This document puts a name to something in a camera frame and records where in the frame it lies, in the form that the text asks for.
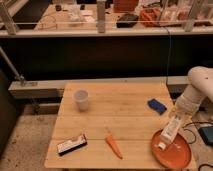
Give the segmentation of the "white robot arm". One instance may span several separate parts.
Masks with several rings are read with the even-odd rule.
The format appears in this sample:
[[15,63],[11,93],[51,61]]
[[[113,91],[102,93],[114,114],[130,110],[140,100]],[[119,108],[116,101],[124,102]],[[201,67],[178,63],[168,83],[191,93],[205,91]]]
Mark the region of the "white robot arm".
[[213,102],[213,68],[196,66],[188,72],[189,84],[177,98],[169,118],[183,125],[198,111],[202,101],[209,98]]

